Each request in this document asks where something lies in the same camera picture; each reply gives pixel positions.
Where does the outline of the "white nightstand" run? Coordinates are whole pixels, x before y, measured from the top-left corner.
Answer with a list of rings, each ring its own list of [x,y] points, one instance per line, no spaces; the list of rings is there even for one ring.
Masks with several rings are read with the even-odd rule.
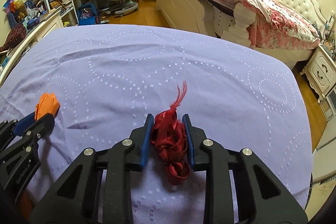
[[[310,87],[318,94],[318,103],[320,103],[335,86],[335,73],[335,61],[319,45],[300,75],[306,75]]]

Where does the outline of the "plastic drawer unit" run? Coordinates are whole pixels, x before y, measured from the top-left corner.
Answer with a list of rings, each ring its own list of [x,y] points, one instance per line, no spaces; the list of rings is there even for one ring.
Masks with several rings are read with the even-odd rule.
[[[336,107],[336,93],[335,89],[331,90],[329,94],[319,103],[324,116],[327,121],[335,117],[335,107]]]

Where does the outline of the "purple tablecloth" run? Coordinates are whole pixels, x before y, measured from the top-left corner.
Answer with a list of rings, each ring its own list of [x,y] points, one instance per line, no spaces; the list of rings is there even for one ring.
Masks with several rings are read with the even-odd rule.
[[[41,166],[17,205],[1,187],[1,223],[31,223],[54,182],[86,149],[102,151],[170,108],[178,87],[183,123],[224,148],[251,149],[305,208],[313,167],[309,121],[291,70],[221,39],[167,28],[77,26],[33,46],[1,86],[1,122],[35,113],[43,93],[60,103],[52,133],[37,145]],[[171,185],[151,143],[142,172],[130,173],[133,223],[204,223],[206,172]]]

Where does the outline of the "blue basket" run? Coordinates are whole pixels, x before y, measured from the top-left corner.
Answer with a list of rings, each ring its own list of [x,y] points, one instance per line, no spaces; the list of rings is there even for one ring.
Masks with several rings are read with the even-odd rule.
[[[92,3],[87,3],[85,5],[79,6],[77,10],[77,17],[79,20],[79,26],[87,26],[101,23],[96,6]]]

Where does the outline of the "pink floral quilt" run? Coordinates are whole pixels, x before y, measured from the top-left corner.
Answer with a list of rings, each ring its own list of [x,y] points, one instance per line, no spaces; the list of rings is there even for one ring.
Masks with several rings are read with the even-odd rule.
[[[313,50],[320,42],[318,32],[303,16],[275,0],[213,0],[221,5],[243,5],[256,18],[248,24],[252,48]]]

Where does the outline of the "orange plastic bag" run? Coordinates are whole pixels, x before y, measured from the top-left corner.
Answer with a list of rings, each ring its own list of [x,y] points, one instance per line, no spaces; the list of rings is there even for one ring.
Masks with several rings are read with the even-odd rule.
[[[54,93],[43,93],[35,107],[35,121],[39,120],[46,114],[56,116],[60,108],[60,103]]]

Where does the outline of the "white bed frame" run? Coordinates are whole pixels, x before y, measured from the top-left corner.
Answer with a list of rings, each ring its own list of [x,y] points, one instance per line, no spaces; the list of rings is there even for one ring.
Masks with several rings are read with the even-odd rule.
[[[308,60],[321,39],[306,16],[276,0],[156,0],[171,28],[270,55],[288,67]]]

